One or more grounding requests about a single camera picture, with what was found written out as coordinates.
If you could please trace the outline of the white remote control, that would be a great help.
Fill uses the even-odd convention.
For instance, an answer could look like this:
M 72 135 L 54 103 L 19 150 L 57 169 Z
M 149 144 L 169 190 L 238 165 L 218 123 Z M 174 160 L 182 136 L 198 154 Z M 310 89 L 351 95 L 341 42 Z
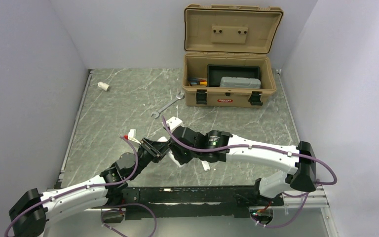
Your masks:
M 158 142 L 166 142 L 168 139 L 165 136 L 160 137 L 157 141 Z M 179 168 L 184 167 L 184 164 L 180 164 L 174 157 L 174 154 L 170 148 L 168 148 L 166 152 L 166 156 L 169 157 Z

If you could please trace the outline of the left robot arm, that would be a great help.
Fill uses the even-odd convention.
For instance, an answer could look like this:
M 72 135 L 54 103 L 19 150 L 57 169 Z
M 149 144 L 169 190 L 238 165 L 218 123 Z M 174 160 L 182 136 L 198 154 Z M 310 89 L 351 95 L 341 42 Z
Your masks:
M 9 210 L 11 222 L 4 236 L 12 230 L 16 237 L 38 237 L 47 226 L 93 207 L 116 207 L 127 181 L 135 179 L 151 162 L 159 162 L 169 150 L 170 141 L 142 139 L 133 147 L 130 158 L 122 156 L 109 168 L 82 183 L 64 189 L 26 191 Z

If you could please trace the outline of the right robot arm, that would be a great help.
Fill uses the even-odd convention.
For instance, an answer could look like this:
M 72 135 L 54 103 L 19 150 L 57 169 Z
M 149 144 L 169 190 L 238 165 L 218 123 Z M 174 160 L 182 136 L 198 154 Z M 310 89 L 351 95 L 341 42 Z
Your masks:
M 218 130 L 202 134 L 183 126 L 167 132 L 170 149 L 180 165 L 198 158 L 208 163 L 247 162 L 276 169 L 273 175 L 257 180 L 252 198 L 258 205 L 266 204 L 285 191 L 310 193 L 316 190 L 315 161 L 301 154 L 297 146 L 256 142 Z

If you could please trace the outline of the white battery compartment cover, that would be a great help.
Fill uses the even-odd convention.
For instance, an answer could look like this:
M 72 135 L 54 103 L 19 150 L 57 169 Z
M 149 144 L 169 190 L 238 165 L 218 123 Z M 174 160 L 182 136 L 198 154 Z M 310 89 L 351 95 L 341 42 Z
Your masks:
M 203 169 L 205 171 L 209 171 L 210 170 L 210 165 L 209 165 L 209 163 L 207 161 L 202 161 L 201 163 L 202 163 Z

